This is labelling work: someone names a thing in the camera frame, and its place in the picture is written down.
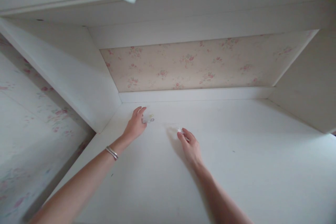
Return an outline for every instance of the hand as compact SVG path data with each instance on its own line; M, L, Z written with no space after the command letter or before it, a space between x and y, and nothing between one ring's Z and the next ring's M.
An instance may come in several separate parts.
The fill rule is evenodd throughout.
M145 128L147 127L147 123L142 123L142 118L146 107L137 107L133 111L132 118L128 121L126 129L123 133L125 138L131 139L132 141L140 136Z
M196 169L198 166L203 164L200 144L191 132L185 128L182 128L182 130L184 134L178 132L177 137L182 143L183 152L187 161L193 169Z

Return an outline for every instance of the bangle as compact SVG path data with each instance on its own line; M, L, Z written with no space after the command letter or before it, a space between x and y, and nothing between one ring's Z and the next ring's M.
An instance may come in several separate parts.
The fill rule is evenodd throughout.
M107 150L107 152L109 152L114 157L115 160L118 160L118 155L115 153L114 150L112 150L110 146L106 146L105 150Z

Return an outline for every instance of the right hand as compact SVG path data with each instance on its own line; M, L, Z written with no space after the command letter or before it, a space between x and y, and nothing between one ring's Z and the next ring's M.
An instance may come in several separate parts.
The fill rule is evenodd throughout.
M200 144L191 132L185 128L182 128L182 130L184 134L178 132L177 137L182 143L183 152L187 161L193 169L196 169L198 166L203 164Z

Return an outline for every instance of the floral wallpaper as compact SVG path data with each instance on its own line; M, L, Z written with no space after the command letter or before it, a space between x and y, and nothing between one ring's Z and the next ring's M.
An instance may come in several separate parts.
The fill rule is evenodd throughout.
M26 223L95 132L0 36L0 223Z
M119 92L272 86L314 31L102 49Z

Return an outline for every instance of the forearm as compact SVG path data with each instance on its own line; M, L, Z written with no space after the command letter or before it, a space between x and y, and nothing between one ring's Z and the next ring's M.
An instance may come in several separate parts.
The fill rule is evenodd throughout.
M131 142L132 139L121 136L110 146L120 155ZM114 157L103 150L55 193L30 223L72 223L102 183L114 162Z
M202 185L210 209L217 223L253 224L253 222L222 189L221 185L218 184L203 164L195 165L194 171Z

